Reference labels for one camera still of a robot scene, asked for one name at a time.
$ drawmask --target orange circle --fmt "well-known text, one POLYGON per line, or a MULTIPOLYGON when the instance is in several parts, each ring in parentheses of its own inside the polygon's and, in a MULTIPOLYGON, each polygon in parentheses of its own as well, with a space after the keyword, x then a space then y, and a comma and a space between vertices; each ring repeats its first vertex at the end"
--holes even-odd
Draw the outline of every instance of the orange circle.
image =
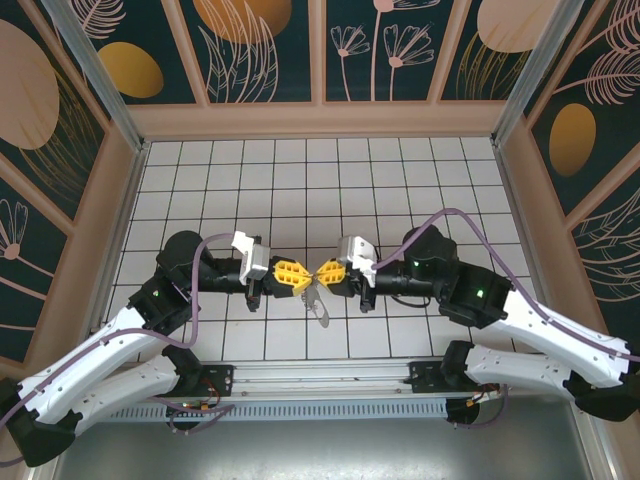
POLYGON ((213 33, 232 43, 264 40, 261 18, 273 37, 282 32, 291 19, 291 0, 193 0, 193 5, 213 33))

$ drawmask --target cable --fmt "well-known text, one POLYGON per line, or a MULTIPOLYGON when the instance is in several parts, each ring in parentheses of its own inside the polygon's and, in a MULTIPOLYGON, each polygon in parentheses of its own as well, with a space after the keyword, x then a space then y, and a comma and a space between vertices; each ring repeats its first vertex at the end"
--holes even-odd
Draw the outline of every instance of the cable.
POLYGON ((229 413, 235 407, 235 405, 225 405, 224 407, 213 408, 211 410, 196 410, 193 408, 183 407, 182 405, 170 402, 169 400, 165 400, 164 398, 151 397, 150 400, 161 403, 162 405, 173 408, 175 410, 175 412, 173 412, 171 417, 169 417, 169 426, 171 427, 171 430, 173 431, 173 433, 177 435, 184 435, 184 436, 193 435, 194 433, 198 433, 203 430, 206 430, 207 428, 213 427, 216 423, 218 423, 218 421, 222 417, 224 417, 227 413, 229 413), (213 414, 217 414, 217 415, 213 417, 211 420, 209 420, 208 422, 200 423, 198 426, 190 428, 189 430, 180 430, 173 423, 173 420, 175 419, 178 412, 201 413, 204 415, 213 415, 213 414))
POLYGON ((211 382, 211 380, 209 380, 208 378, 203 378, 202 381, 200 383, 204 383, 205 385, 207 385, 209 387, 209 398, 207 399, 206 403, 209 403, 209 400, 211 400, 213 398, 213 395, 215 394, 216 396, 216 404, 214 405, 214 407, 217 407, 218 405, 220 405, 220 393, 218 392, 218 390, 216 389, 216 387, 213 385, 213 383, 211 382))
POLYGON ((429 299, 429 301, 426 302, 426 303, 422 303, 420 305, 416 305, 415 303, 409 303, 409 302, 405 302, 404 300, 400 300, 395 295, 391 295, 391 300, 393 300, 396 303, 399 303, 400 305, 404 305, 405 307, 409 307, 409 308, 427 308, 431 304, 431 299, 429 299))
MULTIPOLYGON (((198 245, 198 248, 196 248, 196 252, 193 256, 193 267, 191 269, 191 316, 193 318, 193 326, 191 330, 191 338, 189 339, 188 342, 184 342, 184 343, 179 342, 165 335, 154 332, 152 330, 146 330, 144 328, 125 328, 124 330, 119 330, 114 333, 105 335, 100 340, 90 344, 87 348, 76 353, 73 357, 71 357, 69 360, 64 362, 60 367, 58 367, 54 372, 52 372, 51 375, 49 375, 42 382, 36 385, 33 388, 33 390, 31 390, 27 395, 25 395, 24 398, 22 398, 18 403, 16 403, 13 407, 11 407, 9 411, 2 417, 2 419, 0 419, 0 431, 6 426, 7 422, 18 412, 18 410, 20 410, 27 403, 29 403, 38 394, 38 392, 44 390, 45 387, 50 385, 51 382, 53 382, 56 378, 62 375, 62 373, 65 372, 69 367, 77 363, 79 360, 81 360, 86 355, 94 351, 96 348, 100 347, 101 345, 103 345, 104 343, 110 340, 113 340, 114 338, 135 333, 138 335, 149 335, 165 343, 174 345, 178 348, 191 348, 196 343, 196 339, 198 337, 198 269, 200 265, 200 256, 202 255, 202 252, 204 251, 205 247, 209 243, 215 242, 218 240, 232 239, 232 238, 233 238, 233 233, 221 233, 218 235, 212 235, 210 237, 205 238, 202 242, 200 242, 200 245, 198 245)), ((23 460, 22 457, 19 457, 19 458, 10 460, 8 462, 0 461, 0 468, 12 467, 22 462, 22 460, 23 460)))
POLYGON ((507 411, 507 407, 509 406, 509 387, 507 385, 502 385, 502 402, 500 403, 500 410, 498 413, 491 419, 482 423, 472 423, 470 425, 465 425, 457 422, 452 422, 454 427, 461 427, 466 430, 476 430, 478 428, 486 428, 494 425, 507 411))
POLYGON ((440 210, 438 213, 435 213, 434 215, 432 215, 431 218, 429 218, 426 222, 424 222, 422 226, 418 228, 414 232, 414 234, 411 235, 411 237, 409 237, 409 239, 407 239, 407 241, 404 242, 404 244, 400 248, 398 248, 385 260, 375 263, 372 267, 373 270, 379 270, 383 267, 386 267, 394 260, 398 260, 402 256, 402 254, 420 237, 420 235, 422 235, 425 232, 425 230, 429 228, 429 226, 431 226, 436 220, 438 220, 440 217, 444 215, 458 215, 462 217, 467 222, 467 224, 469 224, 469 227, 471 227, 471 229, 473 230, 473 233, 476 234, 476 236, 480 239, 484 247, 489 251, 489 254, 498 263, 498 265, 500 265, 502 270, 504 270, 504 272, 507 274, 507 277, 509 277, 509 280, 513 282, 516 289, 518 290, 518 292, 522 294, 527 304, 529 304, 529 306, 533 311, 535 311, 546 322, 548 322, 549 325, 554 326, 561 332, 569 335, 571 338, 574 338, 575 340, 578 340, 579 342, 582 342, 585 345, 595 348, 600 352, 606 353, 607 355, 623 358, 631 362, 640 362, 640 356, 630 355, 628 353, 622 353, 614 348, 609 348, 609 347, 600 345, 598 342, 591 340, 590 338, 587 338, 583 335, 580 335, 577 332, 574 332, 569 327, 566 327, 561 322, 552 318, 549 314, 547 314, 544 310, 542 310, 542 308, 540 308, 540 305, 538 305, 538 302, 536 302, 533 299, 533 297, 529 294, 529 292, 525 290, 525 288, 522 286, 520 281, 516 278, 515 274, 509 269, 509 267, 505 264, 505 262, 500 258, 500 256, 498 255, 498 252, 496 252, 495 249, 489 244, 489 242, 484 237, 484 235, 482 234, 478 226, 475 223, 473 223, 473 220, 471 220, 471 218, 466 213, 464 213, 462 210, 459 210, 457 208, 444 208, 440 210))

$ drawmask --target pink line drawing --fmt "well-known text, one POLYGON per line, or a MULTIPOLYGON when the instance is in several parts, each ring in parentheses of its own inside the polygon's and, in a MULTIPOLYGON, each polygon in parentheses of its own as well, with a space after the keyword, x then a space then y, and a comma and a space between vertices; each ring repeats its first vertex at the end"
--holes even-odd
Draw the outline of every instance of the pink line drawing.
POLYGON ((340 56, 340 64, 342 66, 342 82, 344 83, 344 93, 347 95, 347 101, 351 101, 349 94, 349 85, 347 84, 347 73, 345 70, 344 59, 353 55, 360 55, 371 50, 371 45, 366 42, 366 35, 362 31, 362 25, 359 27, 346 27, 344 32, 342 27, 333 27, 331 29, 331 40, 340 56))

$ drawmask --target flower drawing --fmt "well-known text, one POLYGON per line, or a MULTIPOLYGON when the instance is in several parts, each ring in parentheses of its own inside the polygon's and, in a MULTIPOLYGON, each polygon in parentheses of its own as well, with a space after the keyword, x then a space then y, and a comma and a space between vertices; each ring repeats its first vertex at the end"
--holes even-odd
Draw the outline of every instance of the flower drawing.
POLYGON ((16 202, 14 211, 6 199, 0 200, 0 257, 15 260, 20 256, 20 243, 27 228, 29 210, 16 202))
POLYGON ((389 100, 393 100, 393 81, 397 68, 420 65, 431 62, 434 58, 429 37, 430 25, 426 27, 406 27, 398 36, 398 25, 384 29, 384 46, 391 66, 391 81, 389 85, 389 100))
MULTIPOLYGON (((6 199, 0 200, 0 259, 7 261, 18 260, 28 267, 53 277, 53 273, 34 265, 20 255, 20 247, 27 229, 27 219, 29 218, 29 209, 20 202, 16 202, 13 211, 11 205, 6 199)), ((23 285, 19 285, 11 280, 0 277, 0 283, 7 285, 32 297, 44 300, 46 295, 35 292, 23 285)))
POLYGON ((394 10, 419 10, 421 8, 435 7, 440 0, 373 0, 373 6, 378 11, 376 24, 373 31, 373 54, 371 56, 371 101, 376 100, 376 52, 378 49, 378 32, 380 31, 380 19, 383 13, 394 10))
POLYGON ((340 56, 340 64, 342 66, 342 81, 344 83, 344 91, 347 100, 351 101, 349 87, 347 85, 347 74, 344 66, 344 59, 352 55, 360 55, 367 53, 371 49, 371 45, 366 41, 366 35, 360 27, 346 27, 344 31, 342 27, 333 27, 331 29, 331 39, 340 56))

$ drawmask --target gray metal surface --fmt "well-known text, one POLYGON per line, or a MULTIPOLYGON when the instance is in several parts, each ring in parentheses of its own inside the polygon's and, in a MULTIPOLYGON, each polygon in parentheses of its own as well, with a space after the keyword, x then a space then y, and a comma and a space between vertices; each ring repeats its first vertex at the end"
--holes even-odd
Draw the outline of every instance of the gray metal surface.
MULTIPOLYGON (((220 405, 234 403, 225 399, 220 405)), ((206 414, 180 413, 175 422, 206 420, 206 414)), ((383 400, 298 400, 279 402, 235 402, 222 422, 262 422, 300 420, 368 420, 380 418, 446 418, 445 398, 383 400)), ((111 415, 105 422, 165 422, 167 407, 158 403, 138 404, 111 415)))
POLYGON ((101 424, 62 458, 59 480, 590 479, 566 403, 514 398, 483 430, 442 419, 227 422, 182 437, 101 424))

